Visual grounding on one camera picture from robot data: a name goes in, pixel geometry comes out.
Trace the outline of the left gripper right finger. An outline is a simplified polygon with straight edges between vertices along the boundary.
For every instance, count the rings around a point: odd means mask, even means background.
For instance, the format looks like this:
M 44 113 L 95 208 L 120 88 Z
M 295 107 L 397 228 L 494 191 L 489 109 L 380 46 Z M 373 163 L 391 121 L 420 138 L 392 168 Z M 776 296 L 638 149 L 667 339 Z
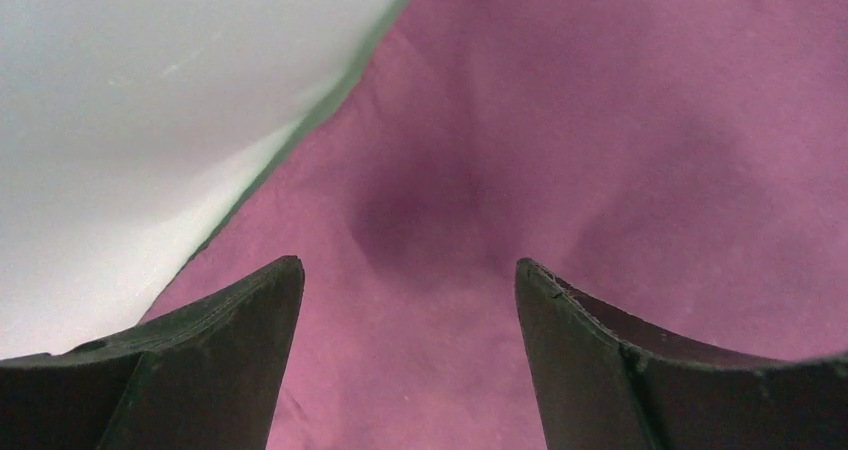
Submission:
M 843 449 L 847 357 L 779 361 L 658 327 L 532 259 L 515 296 L 551 449 Z

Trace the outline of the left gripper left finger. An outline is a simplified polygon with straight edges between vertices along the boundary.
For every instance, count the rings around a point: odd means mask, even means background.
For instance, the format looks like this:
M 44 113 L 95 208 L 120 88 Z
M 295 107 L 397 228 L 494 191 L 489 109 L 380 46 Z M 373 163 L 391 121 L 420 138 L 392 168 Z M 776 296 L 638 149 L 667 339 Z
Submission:
M 234 284 L 61 354 L 1 363 L 5 449 L 262 449 L 304 269 L 279 258 Z

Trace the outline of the purple cloth wrap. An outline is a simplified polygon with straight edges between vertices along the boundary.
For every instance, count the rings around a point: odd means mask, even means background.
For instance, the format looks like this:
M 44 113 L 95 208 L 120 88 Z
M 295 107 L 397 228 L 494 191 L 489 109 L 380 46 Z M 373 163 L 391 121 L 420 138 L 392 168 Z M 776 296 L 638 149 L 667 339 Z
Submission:
M 843 350 L 847 0 L 412 0 L 150 313 L 281 255 L 272 449 L 542 448 L 523 257 L 702 342 Z

